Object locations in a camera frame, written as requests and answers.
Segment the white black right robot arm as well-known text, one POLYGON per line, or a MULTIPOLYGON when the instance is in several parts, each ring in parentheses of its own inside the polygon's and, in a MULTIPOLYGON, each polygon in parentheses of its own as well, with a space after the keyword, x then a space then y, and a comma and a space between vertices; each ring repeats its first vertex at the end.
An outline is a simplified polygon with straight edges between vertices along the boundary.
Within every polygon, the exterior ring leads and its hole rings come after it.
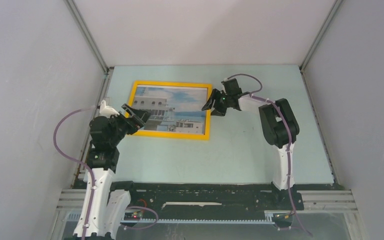
POLYGON ((271 194, 271 204, 284 209, 291 202, 290 190, 294 184, 293 150, 300 127, 289 101, 285 98, 270 100, 255 95, 255 91, 242 91, 235 76, 221 82, 223 88, 213 89, 202 106, 211 116, 224 117, 228 108, 255 113, 260 118, 266 142, 275 147, 278 167, 273 175, 273 185, 278 189, 271 194))

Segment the building and sky photo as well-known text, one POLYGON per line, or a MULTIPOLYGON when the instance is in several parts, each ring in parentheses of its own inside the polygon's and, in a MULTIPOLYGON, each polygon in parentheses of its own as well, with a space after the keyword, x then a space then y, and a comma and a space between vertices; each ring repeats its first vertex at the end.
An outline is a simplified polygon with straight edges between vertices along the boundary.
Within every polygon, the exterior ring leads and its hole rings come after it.
POLYGON ((205 135, 207 96, 205 87, 139 84, 131 106, 150 113, 144 131, 205 135))

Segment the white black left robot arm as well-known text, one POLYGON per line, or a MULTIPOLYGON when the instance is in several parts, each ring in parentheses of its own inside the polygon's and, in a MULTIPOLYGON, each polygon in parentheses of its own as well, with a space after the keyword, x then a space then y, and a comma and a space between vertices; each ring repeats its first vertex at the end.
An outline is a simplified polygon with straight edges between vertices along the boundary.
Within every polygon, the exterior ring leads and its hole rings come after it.
POLYGON ((133 208, 138 194, 130 189, 112 190, 120 156, 118 144, 127 135, 143 128, 151 113, 132 108, 122 109, 127 116, 100 103, 99 115, 89 122, 91 148, 86 156, 87 182, 84 203, 73 240, 114 240, 126 208, 133 208))

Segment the yellow wooden picture frame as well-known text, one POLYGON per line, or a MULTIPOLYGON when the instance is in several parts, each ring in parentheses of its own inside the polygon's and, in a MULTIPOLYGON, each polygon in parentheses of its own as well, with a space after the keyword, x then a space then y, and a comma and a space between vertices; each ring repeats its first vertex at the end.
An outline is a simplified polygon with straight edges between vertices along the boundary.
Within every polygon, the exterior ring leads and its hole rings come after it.
MULTIPOLYGON (((190 82, 169 82, 169 81, 151 81, 151 80, 136 80, 133 83, 132 89, 129 96, 129 105, 131 106, 134 98, 134 93, 138 85, 157 85, 157 86, 180 86, 180 87, 198 87, 198 88, 207 88, 207 99, 210 96, 210 93, 213 89, 212 84, 210 83, 190 83, 190 82)), ((195 134, 186 134, 186 133, 172 133, 172 132, 150 132, 144 131, 143 127, 139 130, 138 135, 143 137, 159 137, 159 138, 175 138, 175 139, 187 139, 187 140, 209 140, 210 138, 210 125, 211 117, 210 111, 205 110, 206 112, 206 125, 205 125, 205 134, 204 135, 195 135, 195 134)))

